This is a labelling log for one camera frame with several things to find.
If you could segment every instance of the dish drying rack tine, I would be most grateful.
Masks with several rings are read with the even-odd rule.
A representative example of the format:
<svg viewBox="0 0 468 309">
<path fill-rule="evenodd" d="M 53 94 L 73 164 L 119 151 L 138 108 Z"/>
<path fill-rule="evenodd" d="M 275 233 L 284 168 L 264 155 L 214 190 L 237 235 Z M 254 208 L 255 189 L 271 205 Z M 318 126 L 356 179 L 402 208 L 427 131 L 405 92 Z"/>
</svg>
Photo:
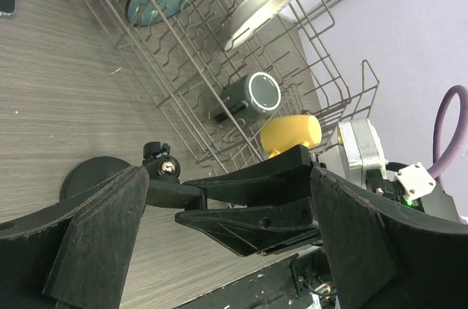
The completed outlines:
<svg viewBox="0 0 468 309">
<path fill-rule="evenodd" d="M 362 88 L 351 94 L 347 82 L 355 83 L 355 79 L 343 77 L 322 41 L 321 36 L 335 24 L 325 0 L 319 0 L 325 8 L 320 19 L 327 23 L 320 23 L 320 28 L 307 16 L 301 0 L 293 0 L 287 7 L 292 21 L 275 17 L 268 22 L 274 24 L 274 35 L 264 32 L 268 26 L 258 28 L 249 41 L 224 51 L 223 33 L 242 1 L 196 0 L 167 19 L 167 6 L 146 0 L 128 21 L 127 0 L 84 0 L 145 89 L 142 99 L 154 102 L 194 160 L 214 174 L 265 159 L 260 131 L 272 118 L 283 115 L 315 115 L 323 139 L 314 151 L 324 151 L 333 144 L 339 121 L 369 115 L 379 85 L 370 63 L 364 60 Z M 148 6 L 162 22 L 135 27 Z M 282 101 L 270 118 L 246 125 L 234 119 L 219 95 L 242 76 L 259 71 L 279 84 Z M 228 117 L 221 124 L 212 119 L 216 107 Z"/>
</svg>

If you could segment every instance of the screw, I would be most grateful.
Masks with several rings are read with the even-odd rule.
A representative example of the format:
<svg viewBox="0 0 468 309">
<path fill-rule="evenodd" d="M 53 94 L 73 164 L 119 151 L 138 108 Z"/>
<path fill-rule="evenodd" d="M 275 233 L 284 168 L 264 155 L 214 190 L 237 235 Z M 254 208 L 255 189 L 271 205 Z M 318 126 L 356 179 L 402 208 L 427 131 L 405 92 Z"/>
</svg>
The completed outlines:
<svg viewBox="0 0 468 309">
<path fill-rule="evenodd" d="M 172 161 L 165 161 L 162 163 L 161 170 L 166 175 L 172 175 L 176 171 L 176 165 Z"/>
</svg>

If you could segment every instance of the metal wire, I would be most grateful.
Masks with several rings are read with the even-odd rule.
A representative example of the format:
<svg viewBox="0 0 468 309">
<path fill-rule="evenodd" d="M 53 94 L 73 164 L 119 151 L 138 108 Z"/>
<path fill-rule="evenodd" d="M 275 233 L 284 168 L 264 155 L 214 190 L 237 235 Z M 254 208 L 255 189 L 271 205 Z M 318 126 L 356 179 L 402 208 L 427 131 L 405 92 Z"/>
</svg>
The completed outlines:
<svg viewBox="0 0 468 309">
<path fill-rule="evenodd" d="M 325 150 L 332 144 L 338 121 L 369 115 L 379 84 L 368 61 L 363 61 L 362 89 L 350 93 L 346 80 L 353 79 L 344 79 L 321 39 L 335 24 L 325 0 L 320 0 L 321 18 L 325 15 L 327 23 L 321 23 L 321 28 L 307 16 L 301 1 L 294 0 L 287 9 L 295 22 L 276 17 L 269 22 L 274 23 L 274 35 L 260 31 L 242 46 L 224 51 L 223 32 L 242 1 L 197 0 L 168 20 L 162 0 L 146 0 L 129 22 L 127 0 L 84 0 L 145 88 L 142 98 L 154 101 L 195 161 L 212 167 L 215 174 L 262 161 L 260 130 L 278 116 L 315 115 L 323 131 L 315 150 Z M 134 27 L 147 6 L 157 11 L 162 22 Z M 277 81 L 282 104 L 270 118 L 246 125 L 234 119 L 219 95 L 227 85 L 257 71 Z M 212 119 L 215 107 L 227 114 L 222 125 Z"/>
</svg>

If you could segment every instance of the black plastic part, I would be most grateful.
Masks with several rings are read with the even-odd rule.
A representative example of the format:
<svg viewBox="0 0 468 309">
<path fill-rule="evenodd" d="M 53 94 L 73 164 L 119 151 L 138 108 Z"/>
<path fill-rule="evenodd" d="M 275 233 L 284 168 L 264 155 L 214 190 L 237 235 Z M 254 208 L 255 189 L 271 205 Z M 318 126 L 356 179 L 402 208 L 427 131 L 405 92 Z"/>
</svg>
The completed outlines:
<svg viewBox="0 0 468 309">
<path fill-rule="evenodd" d="M 348 308 L 462 308 L 468 295 L 468 227 L 382 198 L 321 168 L 314 213 Z M 448 296 L 441 289 L 450 279 Z"/>
<path fill-rule="evenodd" d="M 227 175 L 188 181 L 209 199 L 247 207 L 190 210 L 175 221 L 239 256 L 282 253 L 320 239 L 311 207 L 308 150 L 298 145 L 272 159 Z"/>
<path fill-rule="evenodd" d="M 387 195 L 387 198 L 393 199 L 397 195 L 394 184 L 384 179 L 380 169 L 370 169 L 366 172 L 366 182 L 368 188 L 374 193 L 378 188 L 381 188 Z"/>
<path fill-rule="evenodd" d="M 407 164 L 398 163 L 397 161 L 391 161 L 387 164 L 386 169 L 390 170 L 391 172 L 398 172 L 400 169 L 408 167 Z"/>
<path fill-rule="evenodd" d="M 311 198 L 278 207 L 193 210 L 177 213 L 175 222 L 192 227 L 239 256 L 281 253 L 320 235 Z"/>
<path fill-rule="evenodd" d="M 207 199 L 200 188 L 163 180 L 150 180 L 146 204 L 177 209 L 206 209 Z"/>
<path fill-rule="evenodd" d="M 162 144 L 161 154 L 170 154 L 170 146 L 167 143 Z"/>
<path fill-rule="evenodd" d="M 307 148 L 297 145 L 251 167 L 184 184 L 206 190 L 209 199 L 235 205 L 283 205 L 310 197 L 311 168 Z"/>
<path fill-rule="evenodd" d="M 0 224 L 0 306 L 118 308 L 147 189 L 146 170 L 128 167 Z"/>
<path fill-rule="evenodd" d="M 234 104 L 232 107 L 229 107 L 228 110 L 231 113 L 231 115 L 235 115 L 239 113 L 240 111 L 245 110 L 246 108 L 247 108 L 246 104 L 243 102 L 240 102 L 240 103 Z M 217 123 L 222 123 L 228 118 L 229 117 L 227 116 L 227 113 L 224 110 L 214 116 L 214 120 Z"/>
<path fill-rule="evenodd" d="M 446 194 L 439 183 L 436 183 L 430 194 L 421 197 L 420 200 L 421 207 L 426 214 L 456 223 L 459 222 L 453 197 Z"/>
<path fill-rule="evenodd" d="M 148 142 L 143 146 L 143 158 L 156 157 L 161 154 L 161 142 Z"/>
<path fill-rule="evenodd" d="M 65 178 L 60 191 L 60 200 L 80 194 L 118 174 L 130 163 L 115 157 L 96 157 L 84 161 Z"/>
</svg>

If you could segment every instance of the wire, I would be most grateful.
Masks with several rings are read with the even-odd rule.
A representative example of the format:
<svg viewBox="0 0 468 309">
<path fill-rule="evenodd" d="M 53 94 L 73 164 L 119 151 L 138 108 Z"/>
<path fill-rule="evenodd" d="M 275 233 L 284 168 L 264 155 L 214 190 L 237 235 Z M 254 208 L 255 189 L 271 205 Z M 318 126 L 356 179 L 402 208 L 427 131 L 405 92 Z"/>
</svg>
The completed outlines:
<svg viewBox="0 0 468 309">
<path fill-rule="evenodd" d="M 306 287 L 309 289 L 311 293 L 316 294 L 319 297 L 335 297 L 336 296 L 336 291 L 332 291 L 329 293 L 320 293 L 318 291 L 315 291 L 308 283 L 306 283 Z"/>
<path fill-rule="evenodd" d="M 440 154 L 440 141 L 442 137 L 442 124 L 448 105 L 453 97 L 458 95 L 460 98 L 460 114 L 458 116 L 458 124 L 453 134 L 452 140 L 448 144 L 444 153 Z M 464 143 L 464 138 L 468 134 L 468 90 L 462 85 L 455 85 L 450 88 L 445 94 L 439 111 L 437 112 L 436 122 L 434 125 L 434 138 L 432 143 L 432 162 L 433 165 L 428 169 L 429 174 L 442 185 L 440 175 L 455 159 L 457 152 L 461 149 Z"/>
</svg>

